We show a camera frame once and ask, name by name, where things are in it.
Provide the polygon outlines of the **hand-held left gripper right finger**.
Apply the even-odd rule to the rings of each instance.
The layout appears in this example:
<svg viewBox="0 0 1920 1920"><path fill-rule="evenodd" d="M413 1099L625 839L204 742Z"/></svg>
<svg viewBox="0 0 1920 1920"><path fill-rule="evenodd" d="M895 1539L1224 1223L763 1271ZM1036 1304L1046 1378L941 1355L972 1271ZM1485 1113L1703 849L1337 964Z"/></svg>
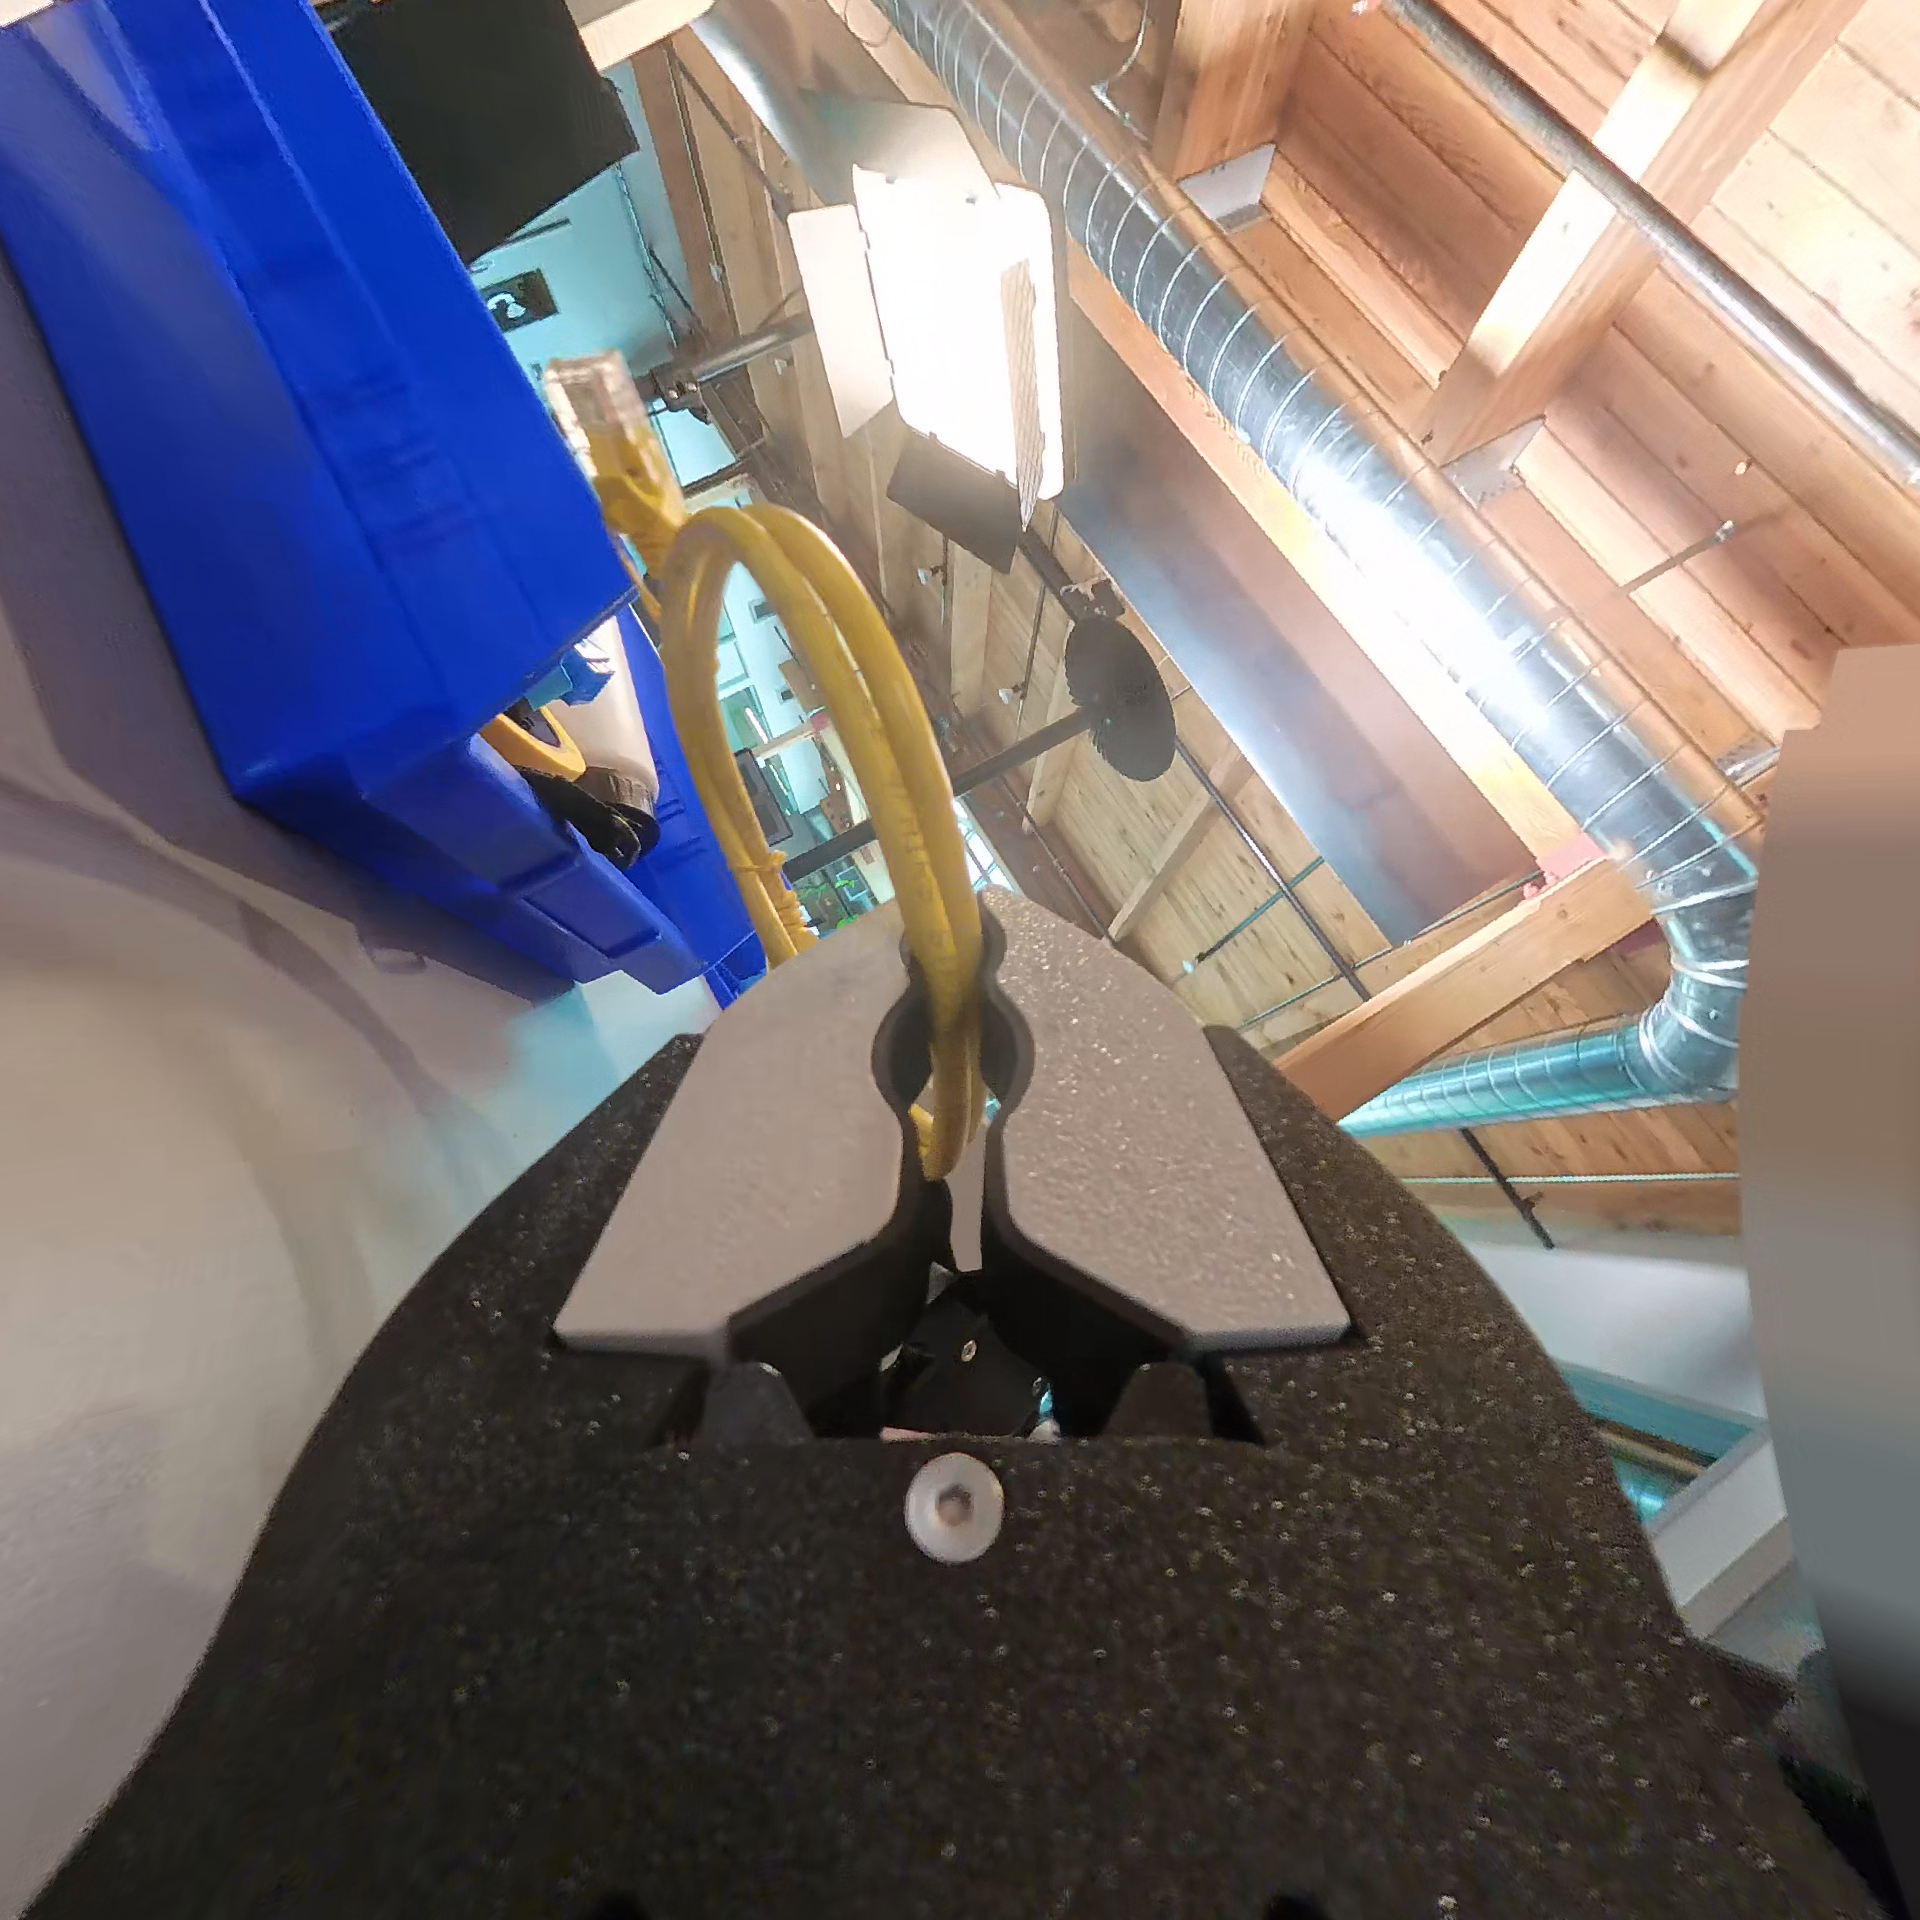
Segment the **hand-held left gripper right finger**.
<svg viewBox="0 0 1920 1920"><path fill-rule="evenodd" d="M1344 1300L1195 1014L1023 896L986 892L978 933L999 1105L982 1246L1177 1355L1344 1337Z"/></svg>

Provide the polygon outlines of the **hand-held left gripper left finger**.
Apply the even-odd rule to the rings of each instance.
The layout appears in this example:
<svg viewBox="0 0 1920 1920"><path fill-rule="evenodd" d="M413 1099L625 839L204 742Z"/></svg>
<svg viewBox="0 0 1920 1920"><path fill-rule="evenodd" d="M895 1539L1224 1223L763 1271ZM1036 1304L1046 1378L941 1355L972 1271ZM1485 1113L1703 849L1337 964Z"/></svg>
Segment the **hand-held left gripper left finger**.
<svg viewBox="0 0 1920 1920"><path fill-rule="evenodd" d="M924 1077L896 917L766 974L701 1034L554 1335L711 1368L878 1368L950 1223L910 1120Z"/></svg>

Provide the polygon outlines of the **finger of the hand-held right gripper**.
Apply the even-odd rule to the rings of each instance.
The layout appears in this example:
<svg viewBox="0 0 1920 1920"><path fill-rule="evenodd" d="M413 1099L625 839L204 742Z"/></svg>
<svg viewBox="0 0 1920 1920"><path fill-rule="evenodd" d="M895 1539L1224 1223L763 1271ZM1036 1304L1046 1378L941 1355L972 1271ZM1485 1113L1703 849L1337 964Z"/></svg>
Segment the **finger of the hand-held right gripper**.
<svg viewBox="0 0 1920 1920"><path fill-rule="evenodd" d="M1837 657L1784 742L1737 1107L1796 1568L1917 1897L1917 646Z"/></svg>

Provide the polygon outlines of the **blue storage bin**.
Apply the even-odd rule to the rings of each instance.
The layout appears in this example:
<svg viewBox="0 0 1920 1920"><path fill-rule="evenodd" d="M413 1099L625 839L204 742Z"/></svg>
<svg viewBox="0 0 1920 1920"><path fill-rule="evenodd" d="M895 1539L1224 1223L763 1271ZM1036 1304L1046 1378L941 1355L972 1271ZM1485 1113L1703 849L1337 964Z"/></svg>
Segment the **blue storage bin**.
<svg viewBox="0 0 1920 1920"><path fill-rule="evenodd" d="M309 2L2 27L2 260L239 804L561 978L763 974L624 551ZM479 742L611 616L633 863Z"/></svg>

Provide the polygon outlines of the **black ceiling rod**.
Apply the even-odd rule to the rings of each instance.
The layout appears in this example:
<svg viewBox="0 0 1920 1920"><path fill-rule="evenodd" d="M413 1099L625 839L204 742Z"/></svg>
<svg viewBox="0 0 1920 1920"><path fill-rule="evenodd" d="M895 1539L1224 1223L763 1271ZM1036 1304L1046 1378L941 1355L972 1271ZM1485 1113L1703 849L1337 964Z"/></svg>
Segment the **black ceiling rod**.
<svg viewBox="0 0 1920 1920"><path fill-rule="evenodd" d="M1277 903L1284 903L1295 924L1302 924L1302 931L1309 933L1312 946L1318 946L1318 952L1331 964L1331 975L1341 978L1358 1003L1370 1003L1374 988L1366 982L1361 965L1370 964L1374 958L1385 958L1387 946L1382 946L1379 952L1366 958L1366 960L1350 960L1341 942L1336 940L1336 933L1317 917L1317 910L1302 901L1299 896L1299 881L1305 881L1317 869L1326 866L1323 855L1309 859L1295 874L1286 874L1263 849L1263 843L1257 839L1257 831L1247 825L1247 819L1236 812L1236 807L1231 804L1231 798L1224 792L1221 779L1212 770L1203 770L1202 758L1195 758L1195 752L1177 742L1174 754L1181 758L1181 765L1187 768L1187 774L1198 779L1202 800L1233 829L1233 837L1242 839L1242 845L1247 851L1252 851L1260 873L1274 881L1270 896L1249 906L1228 933L1214 936L1212 946L1202 946L1195 958L1187 958L1181 964L1181 978L1198 974L1203 964L1212 964L1216 952L1224 952L1236 936L1243 936L1260 917L1267 917ZM1520 1223L1527 1228L1527 1234L1543 1246L1553 1249L1557 1241L1551 1237L1548 1223L1536 1213L1536 1201L1532 1196L1523 1196L1507 1172L1503 1170L1503 1162L1489 1151L1489 1147L1479 1138L1479 1133L1472 1127L1456 1127L1456 1138L1461 1138L1461 1147L1469 1150L1469 1155L1474 1158L1474 1164L1483 1170L1483 1175L1499 1188L1499 1196L1505 1197L1505 1205L1520 1219Z"/></svg>

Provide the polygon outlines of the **yellow tape roll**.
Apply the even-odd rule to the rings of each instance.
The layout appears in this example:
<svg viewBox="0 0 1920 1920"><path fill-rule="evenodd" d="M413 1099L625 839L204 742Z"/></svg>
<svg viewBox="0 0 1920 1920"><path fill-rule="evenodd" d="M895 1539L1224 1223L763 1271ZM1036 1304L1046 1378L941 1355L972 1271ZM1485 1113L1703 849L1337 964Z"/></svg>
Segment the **yellow tape roll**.
<svg viewBox="0 0 1920 1920"><path fill-rule="evenodd" d="M522 774L541 774L566 782L588 774L588 762L554 709L514 703L479 728L479 742Z"/></svg>

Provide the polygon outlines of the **black round disc stand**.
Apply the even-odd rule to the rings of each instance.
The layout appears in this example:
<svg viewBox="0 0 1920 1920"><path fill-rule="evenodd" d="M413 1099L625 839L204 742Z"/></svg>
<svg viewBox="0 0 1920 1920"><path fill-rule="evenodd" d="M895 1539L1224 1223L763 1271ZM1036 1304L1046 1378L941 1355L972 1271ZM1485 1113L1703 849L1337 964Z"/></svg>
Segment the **black round disc stand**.
<svg viewBox="0 0 1920 1920"><path fill-rule="evenodd" d="M953 792L948 807L1083 734L1091 734L1096 754L1126 779L1144 782L1170 770L1174 758L1172 696L1129 628L1101 614L1070 625L1062 680L1070 697L1068 712L1042 732L1016 738L1006 752L953 774L948 779Z"/></svg>

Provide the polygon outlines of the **dark hanging ceiling panel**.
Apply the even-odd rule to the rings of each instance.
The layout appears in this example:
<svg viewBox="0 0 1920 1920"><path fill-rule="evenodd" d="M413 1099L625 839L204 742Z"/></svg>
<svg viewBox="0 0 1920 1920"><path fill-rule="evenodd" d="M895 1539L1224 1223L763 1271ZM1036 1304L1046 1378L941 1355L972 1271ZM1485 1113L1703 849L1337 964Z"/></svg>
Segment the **dark hanging ceiling panel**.
<svg viewBox="0 0 1920 1920"><path fill-rule="evenodd" d="M1198 703L1390 940L1533 855L1123 360L1068 325L1062 509Z"/></svg>

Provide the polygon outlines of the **black light stand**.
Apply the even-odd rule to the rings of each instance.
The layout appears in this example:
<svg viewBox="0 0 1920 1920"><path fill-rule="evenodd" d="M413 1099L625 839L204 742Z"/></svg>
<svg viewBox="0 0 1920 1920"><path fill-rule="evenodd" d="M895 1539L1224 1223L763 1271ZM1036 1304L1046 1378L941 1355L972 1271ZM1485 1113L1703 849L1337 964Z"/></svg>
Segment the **black light stand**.
<svg viewBox="0 0 1920 1920"><path fill-rule="evenodd" d="M718 342L711 350L696 350L690 356L661 363L660 370L644 376L640 393L666 407L684 412L701 384L741 373L763 356L777 356L805 336L812 336L808 312L794 312L777 322L763 322L750 333L741 333L729 342Z"/></svg>

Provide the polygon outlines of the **studio light panel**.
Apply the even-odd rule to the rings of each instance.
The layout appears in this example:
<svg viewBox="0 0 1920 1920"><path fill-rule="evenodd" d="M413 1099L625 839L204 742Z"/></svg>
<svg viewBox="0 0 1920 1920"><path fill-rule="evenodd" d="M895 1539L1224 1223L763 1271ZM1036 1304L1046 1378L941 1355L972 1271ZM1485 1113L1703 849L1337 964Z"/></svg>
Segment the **studio light panel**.
<svg viewBox="0 0 1920 1920"><path fill-rule="evenodd" d="M1068 467L1046 200L931 105L801 92L794 157L819 205L788 234L843 433L896 413L888 497L1006 574Z"/></svg>

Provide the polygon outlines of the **grey metal ceiling pipe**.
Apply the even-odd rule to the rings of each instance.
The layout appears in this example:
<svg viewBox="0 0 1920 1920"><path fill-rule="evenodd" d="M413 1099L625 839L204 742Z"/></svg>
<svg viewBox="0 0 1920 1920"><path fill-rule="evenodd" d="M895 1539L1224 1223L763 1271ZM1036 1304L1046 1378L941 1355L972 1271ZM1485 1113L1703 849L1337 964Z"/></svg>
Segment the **grey metal ceiling pipe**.
<svg viewBox="0 0 1920 1920"><path fill-rule="evenodd" d="M1460 356L1419 441L1439 463L1543 413L1664 263L1886 479L1917 490L1917 433L1692 227L1861 2L1674 2L1593 136L1439 2L1393 23L1560 177Z"/></svg>

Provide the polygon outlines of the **black backdrop board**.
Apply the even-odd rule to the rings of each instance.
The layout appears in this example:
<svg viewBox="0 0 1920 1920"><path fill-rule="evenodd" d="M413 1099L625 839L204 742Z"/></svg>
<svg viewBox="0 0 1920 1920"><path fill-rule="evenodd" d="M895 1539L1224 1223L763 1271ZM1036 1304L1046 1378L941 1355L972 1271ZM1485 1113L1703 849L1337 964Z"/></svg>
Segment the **black backdrop board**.
<svg viewBox="0 0 1920 1920"><path fill-rule="evenodd" d="M566 2L317 2L463 263L640 141Z"/></svg>

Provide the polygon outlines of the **wooden support post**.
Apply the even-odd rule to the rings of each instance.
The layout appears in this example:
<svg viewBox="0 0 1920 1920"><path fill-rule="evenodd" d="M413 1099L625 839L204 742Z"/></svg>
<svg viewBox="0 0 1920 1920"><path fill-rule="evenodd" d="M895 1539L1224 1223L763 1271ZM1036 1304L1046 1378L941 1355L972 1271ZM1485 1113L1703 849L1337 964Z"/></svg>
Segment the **wooden support post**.
<svg viewBox="0 0 1920 1920"><path fill-rule="evenodd" d="M1326 1118L1341 1120L1646 924L1646 896L1597 859L1290 1048L1277 1072Z"/></svg>

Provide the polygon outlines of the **silver spiral duct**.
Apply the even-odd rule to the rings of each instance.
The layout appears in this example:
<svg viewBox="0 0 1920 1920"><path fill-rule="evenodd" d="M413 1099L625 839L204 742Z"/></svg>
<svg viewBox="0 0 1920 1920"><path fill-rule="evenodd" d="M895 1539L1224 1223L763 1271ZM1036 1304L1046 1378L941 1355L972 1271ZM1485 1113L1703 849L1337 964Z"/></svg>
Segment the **silver spiral duct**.
<svg viewBox="0 0 1920 1920"><path fill-rule="evenodd" d="M1651 910L1669 986L1642 1014L1467 1051L1361 1105L1358 1138L1732 1099L1759 812L1494 537L1281 297L1145 159L1075 105L1009 2L878 2L1101 287L1385 598L1390 620Z"/></svg>

